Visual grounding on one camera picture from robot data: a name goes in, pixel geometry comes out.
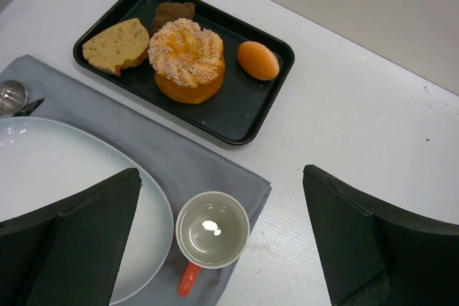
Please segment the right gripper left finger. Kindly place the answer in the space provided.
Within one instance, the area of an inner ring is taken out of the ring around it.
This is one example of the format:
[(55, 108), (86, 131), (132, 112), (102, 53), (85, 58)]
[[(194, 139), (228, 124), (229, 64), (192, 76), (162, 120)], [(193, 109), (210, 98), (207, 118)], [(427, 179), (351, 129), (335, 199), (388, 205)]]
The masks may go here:
[(108, 305), (141, 178), (127, 168), (1, 223), (2, 305)]

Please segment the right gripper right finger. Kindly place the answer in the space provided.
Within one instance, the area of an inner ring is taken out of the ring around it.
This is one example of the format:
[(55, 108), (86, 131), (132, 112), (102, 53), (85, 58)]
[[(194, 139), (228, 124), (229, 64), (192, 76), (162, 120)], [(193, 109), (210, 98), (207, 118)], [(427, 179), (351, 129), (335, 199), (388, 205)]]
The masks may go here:
[(308, 214), (332, 305), (457, 305), (458, 225), (406, 211), (315, 165)]

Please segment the yellow bread slice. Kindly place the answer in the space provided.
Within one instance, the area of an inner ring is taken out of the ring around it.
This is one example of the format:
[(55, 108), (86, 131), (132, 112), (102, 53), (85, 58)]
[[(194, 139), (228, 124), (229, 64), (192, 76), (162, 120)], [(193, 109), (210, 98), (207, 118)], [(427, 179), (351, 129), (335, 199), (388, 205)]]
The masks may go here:
[(89, 39), (82, 46), (86, 62), (110, 75), (139, 66), (148, 56), (149, 33), (139, 18), (115, 24)]

